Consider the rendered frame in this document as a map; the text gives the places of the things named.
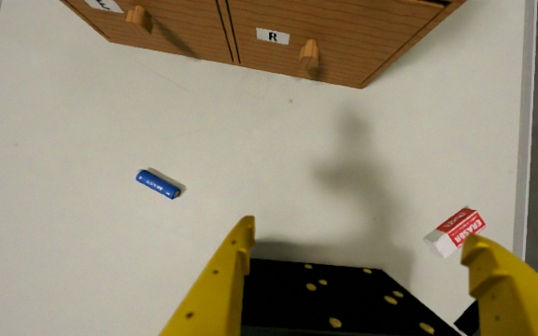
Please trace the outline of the brown wooden chest of drawers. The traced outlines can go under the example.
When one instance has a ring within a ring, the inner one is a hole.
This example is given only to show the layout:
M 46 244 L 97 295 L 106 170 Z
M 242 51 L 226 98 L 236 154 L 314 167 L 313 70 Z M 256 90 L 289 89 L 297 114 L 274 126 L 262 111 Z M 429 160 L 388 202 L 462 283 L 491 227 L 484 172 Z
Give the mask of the brown wooden chest of drawers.
M 75 14 L 77 14 L 87 24 L 89 24 L 91 28 L 93 28 L 99 35 L 101 35 L 104 39 L 106 39 L 110 43 L 116 43 L 116 44 L 121 44 L 125 46 L 141 48 L 141 49 L 156 50 L 160 52 L 171 53 L 171 54 L 176 54 L 176 55 L 181 55 L 181 56 L 216 62 L 216 63 L 226 63 L 230 65 L 241 66 L 241 67 L 261 70 L 261 71 L 270 72 L 270 73 L 276 73 L 276 74 L 290 76 L 290 77 L 299 77 L 299 78 L 315 80 L 319 82 L 362 90 L 370 82 L 372 82 L 376 77 L 378 77 L 382 72 L 384 72 L 389 66 L 391 66 L 394 62 L 396 62 L 401 56 L 403 56 L 407 51 L 409 51 L 413 46 L 415 46 L 418 41 L 420 41 L 425 35 L 427 35 L 431 30 L 433 30 L 437 25 L 439 25 L 443 20 L 445 20 L 449 15 L 451 15 L 456 9 L 458 9 L 467 0 L 445 0 L 444 8 L 439 13 L 437 13 L 428 23 L 426 23 L 416 34 L 414 34 L 405 44 L 403 44 L 394 54 L 392 54 L 382 65 L 380 65 L 368 78 L 366 78 L 362 82 L 362 84 L 360 84 L 360 86 L 349 85 L 345 83 L 340 83 L 340 82 L 335 82 L 335 81 L 330 81 L 330 80 L 325 80 L 325 79 L 320 79 L 320 78 L 315 78 L 315 77 L 306 77 L 306 76 L 296 75 L 292 73 L 286 73 L 286 72 L 281 72 L 277 70 L 241 64 L 239 53 L 238 53 L 238 48 L 236 44 L 236 39 L 234 35 L 234 27 L 232 23 L 228 0 L 218 0 L 218 2 L 219 2 L 219 9 L 220 9 L 223 23 L 225 26 L 226 34 L 228 36 L 230 48 L 231 48 L 232 55 L 234 58 L 233 62 L 227 62 L 223 60 L 217 60 L 217 59 L 207 58 L 203 56 L 192 55 L 188 53 L 182 53 L 182 52 L 177 52 L 177 51 L 172 51 L 172 50 L 167 50 L 167 49 L 157 49 L 153 47 L 112 40 L 107 35 L 105 35 L 100 29 L 98 29 L 92 22 L 90 22 L 85 16 L 83 16 L 77 9 L 75 9 L 70 3 L 68 3 L 66 0 L 60 0 L 60 1 L 63 4 L 65 4 L 69 9 L 71 9 Z

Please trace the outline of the red and white eraser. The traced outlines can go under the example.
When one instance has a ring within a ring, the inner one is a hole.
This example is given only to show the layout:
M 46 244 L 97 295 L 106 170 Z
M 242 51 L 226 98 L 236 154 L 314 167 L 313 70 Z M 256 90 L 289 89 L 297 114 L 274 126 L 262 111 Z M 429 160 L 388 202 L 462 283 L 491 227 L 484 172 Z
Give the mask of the red and white eraser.
M 445 259 L 463 245 L 469 233 L 478 234 L 487 227 L 476 210 L 461 208 L 456 214 L 426 235 L 423 240 L 433 254 Z

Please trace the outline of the black 9v battery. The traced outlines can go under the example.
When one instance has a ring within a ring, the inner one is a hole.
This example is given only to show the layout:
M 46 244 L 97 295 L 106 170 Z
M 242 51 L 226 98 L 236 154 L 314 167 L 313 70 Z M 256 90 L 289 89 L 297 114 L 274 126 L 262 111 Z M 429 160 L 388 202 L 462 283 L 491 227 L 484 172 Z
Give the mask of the black 9v battery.
M 453 324 L 462 336 L 481 336 L 478 301 L 475 300 Z

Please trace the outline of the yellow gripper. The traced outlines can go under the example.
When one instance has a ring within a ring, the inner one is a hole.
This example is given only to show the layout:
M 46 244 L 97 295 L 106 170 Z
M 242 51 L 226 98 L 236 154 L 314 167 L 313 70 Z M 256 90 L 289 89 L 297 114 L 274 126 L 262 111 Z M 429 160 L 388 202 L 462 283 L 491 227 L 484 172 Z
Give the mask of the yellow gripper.
M 158 336 L 240 336 L 255 217 L 234 225 Z M 538 273 L 495 241 L 469 233 L 460 264 L 478 301 L 481 336 L 538 336 Z

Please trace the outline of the blue aa battery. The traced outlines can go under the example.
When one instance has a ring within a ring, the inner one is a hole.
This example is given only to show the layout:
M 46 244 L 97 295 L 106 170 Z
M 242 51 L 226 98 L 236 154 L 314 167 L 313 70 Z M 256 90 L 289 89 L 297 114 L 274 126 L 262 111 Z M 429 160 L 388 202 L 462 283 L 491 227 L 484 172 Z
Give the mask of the blue aa battery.
M 136 171 L 134 179 L 171 200 L 174 200 L 180 193 L 179 188 L 144 169 Z

